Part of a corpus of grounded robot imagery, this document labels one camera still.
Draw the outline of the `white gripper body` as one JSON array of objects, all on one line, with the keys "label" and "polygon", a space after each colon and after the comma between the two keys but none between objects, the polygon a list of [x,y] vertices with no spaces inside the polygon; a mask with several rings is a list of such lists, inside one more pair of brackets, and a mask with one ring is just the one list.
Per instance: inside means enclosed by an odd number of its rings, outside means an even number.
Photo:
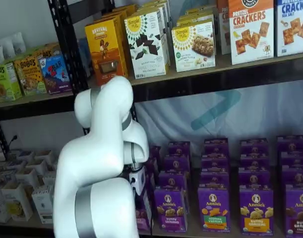
[{"label": "white gripper body", "polygon": [[133,191],[140,196],[145,187],[145,169],[139,169],[135,171],[131,171],[129,173],[129,183],[133,189]]}]

